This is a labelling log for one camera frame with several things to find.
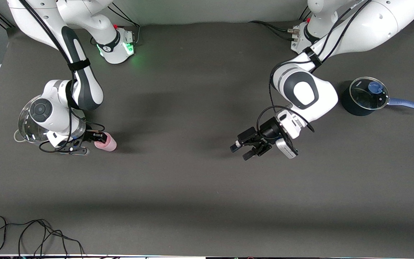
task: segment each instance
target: gray mat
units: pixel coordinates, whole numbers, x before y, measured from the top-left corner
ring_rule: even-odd
[[[46,218],[89,254],[414,258],[414,110],[360,118],[337,105],[294,141],[299,157],[273,148],[244,162],[229,146],[270,104],[271,68],[295,56],[288,42],[258,24],[145,26],[136,56],[110,65],[78,34],[105,91],[87,115],[119,148],[80,157],[13,141],[21,108],[69,78],[56,50],[16,32],[0,70],[0,215]],[[376,77],[414,100],[414,22],[315,75],[338,90]],[[17,252],[20,231],[2,253]],[[28,252],[41,236],[27,232]]]

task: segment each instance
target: metal pot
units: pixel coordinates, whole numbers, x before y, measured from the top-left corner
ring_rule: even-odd
[[[341,96],[341,104],[351,114],[365,116],[386,105],[401,105],[414,109],[414,102],[391,98],[386,86],[373,77],[355,79]]]

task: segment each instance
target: blue knob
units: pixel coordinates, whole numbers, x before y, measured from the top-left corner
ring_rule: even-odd
[[[372,94],[381,94],[383,92],[383,85],[378,82],[370,82],[368,84],[368,90]]]

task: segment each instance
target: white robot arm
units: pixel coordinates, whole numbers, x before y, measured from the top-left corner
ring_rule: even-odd
[[[88,140],[106,142],[106,136],[86,133],[82,118],[72,116],[71,108],[95,110],[103,101],[103,91],[90,67],[76,33],[70,29],[56,6],[55,0],[8,0],[18,27],[31,38],[60,51],[67,61],[73,80],[51,80],[39,98],[32,100],[29,115],[48,130],[49,142],[56,149],[85,135]]]
[[[293,27],[293,31],[297,33],[292,34],[294,42],[291,49],[300,54],[304,49],[327,35],[338,20],[336,10],[355,1],[359,0],[308,0],[308,8],[312,12],[310,18],[312,22],[303,21]]]
[[[110,64],[119,64],[135,52],[133,33],[114,28],[110,20],[98,12],[113,0],[59,0],[57,7],[67,24],[86,29],[97,42],[100,54]]]
[[[278,64],[271,73],[270,85],[286,100],[287,107],[263,123],[257,130],[249,128],[238,135],[230,147],[232,152],[242,146],[253,146],[243,155],[245,160],[261,156],[276,146],[290,159],[298,155],[291,139],[302,128],[328,113],[337,103],[332,84],[310,73],[329,57],[342,53],[373,49],[414,20],[414,0],[366,0],[361,8],[328,35],[305,49],[298,57]]]

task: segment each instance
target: blue pot handle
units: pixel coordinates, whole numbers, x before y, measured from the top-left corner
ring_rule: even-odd
[[[414,109],[414,102],[409,101],[409,100],[398,99],[398,98],[390,98],[389,105],[400,105],[400,106],[405,106],[405,107]]]

